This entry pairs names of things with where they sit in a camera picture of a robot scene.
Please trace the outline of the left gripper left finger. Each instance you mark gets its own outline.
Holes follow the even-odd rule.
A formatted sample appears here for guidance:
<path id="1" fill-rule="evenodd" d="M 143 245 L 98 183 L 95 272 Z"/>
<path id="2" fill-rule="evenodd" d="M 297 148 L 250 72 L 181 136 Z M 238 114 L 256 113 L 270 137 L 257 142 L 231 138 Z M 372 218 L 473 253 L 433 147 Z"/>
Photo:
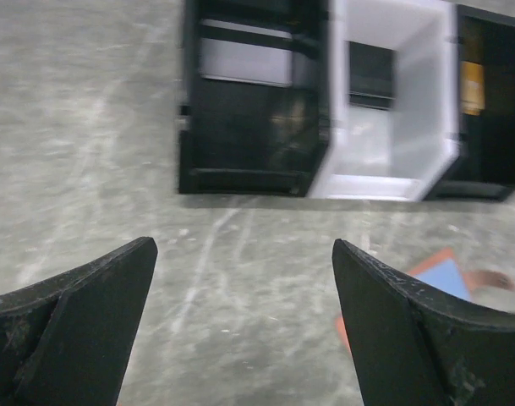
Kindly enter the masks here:
<path id="1" fill-rule="evenodd" d="M 157 258 L 137 238 L 0 295 L 0 405 L 115 405 Z"/>

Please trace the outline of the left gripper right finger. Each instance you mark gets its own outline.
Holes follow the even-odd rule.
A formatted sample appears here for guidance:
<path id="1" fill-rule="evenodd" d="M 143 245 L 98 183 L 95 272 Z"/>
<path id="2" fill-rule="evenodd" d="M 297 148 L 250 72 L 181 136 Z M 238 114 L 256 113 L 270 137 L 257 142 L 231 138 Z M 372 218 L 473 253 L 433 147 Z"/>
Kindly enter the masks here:
<path id="1" fill-rule="evenodd" d="M 515 314 L 468 302 L 346 240 L 332 265 L 366 405 L 515 405 Z"/>

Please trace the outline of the orange leather card holder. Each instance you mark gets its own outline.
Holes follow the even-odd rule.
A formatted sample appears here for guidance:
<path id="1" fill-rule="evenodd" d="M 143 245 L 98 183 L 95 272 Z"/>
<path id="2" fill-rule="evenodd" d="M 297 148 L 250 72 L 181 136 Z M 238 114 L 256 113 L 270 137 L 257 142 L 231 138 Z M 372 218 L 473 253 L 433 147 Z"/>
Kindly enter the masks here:
<path id="1" fill-rule="evenodd" d="M 452 248 L 431 255 L 407 274 L 447 294 L 472 302 L 472 294 L 481 288 L 515 291 L 514 281 L 505 273 L 476 269 L 463 271 Z"/>

